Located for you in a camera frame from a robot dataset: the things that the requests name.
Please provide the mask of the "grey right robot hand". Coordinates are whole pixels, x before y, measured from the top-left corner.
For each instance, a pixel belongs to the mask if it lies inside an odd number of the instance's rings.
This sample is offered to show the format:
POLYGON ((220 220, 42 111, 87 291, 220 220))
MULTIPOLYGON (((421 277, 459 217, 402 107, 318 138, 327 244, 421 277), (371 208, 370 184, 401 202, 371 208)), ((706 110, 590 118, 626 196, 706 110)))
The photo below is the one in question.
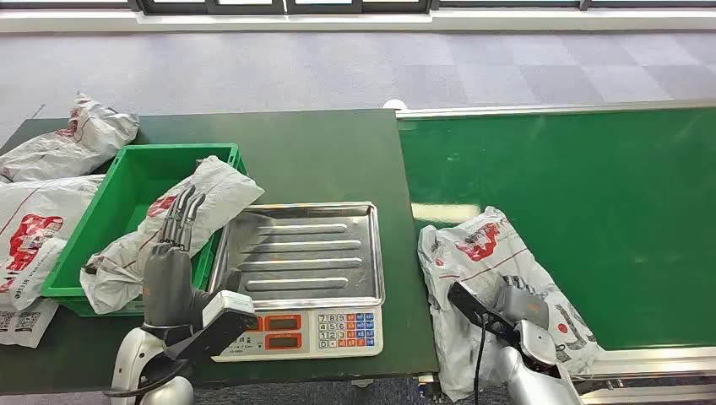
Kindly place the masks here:
POLYGON ((496 311, 506 320, 517 323, 526 320, 547 329, 549 306, 536 290, 520 276, 503 276, 496 299, 496 311))

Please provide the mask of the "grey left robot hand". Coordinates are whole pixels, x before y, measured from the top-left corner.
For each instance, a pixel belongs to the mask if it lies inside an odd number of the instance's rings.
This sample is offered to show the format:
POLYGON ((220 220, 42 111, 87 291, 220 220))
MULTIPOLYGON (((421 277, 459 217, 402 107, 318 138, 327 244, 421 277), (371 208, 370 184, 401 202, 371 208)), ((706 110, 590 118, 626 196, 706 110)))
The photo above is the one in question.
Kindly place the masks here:
POLYGON ((213 293, 193 286, 190 247, 193 224, 206 195, 194 185, 181 190, 173 201, 158 232, 158 241, 144 261, 144 327, 168 330, 203 328, 203 308, 213 293))

